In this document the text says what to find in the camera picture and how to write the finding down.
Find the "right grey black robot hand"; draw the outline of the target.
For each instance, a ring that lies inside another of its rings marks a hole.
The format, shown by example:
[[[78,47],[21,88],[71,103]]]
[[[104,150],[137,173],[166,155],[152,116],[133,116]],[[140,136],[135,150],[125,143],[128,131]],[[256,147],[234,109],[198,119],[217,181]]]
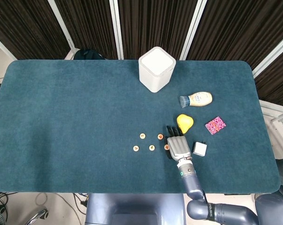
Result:
[[[191,151],[188,142],[179,127],[166,126],[168,136],[166,137],[169,146],[170,156],[178,162],[180,159],[191,159]]]

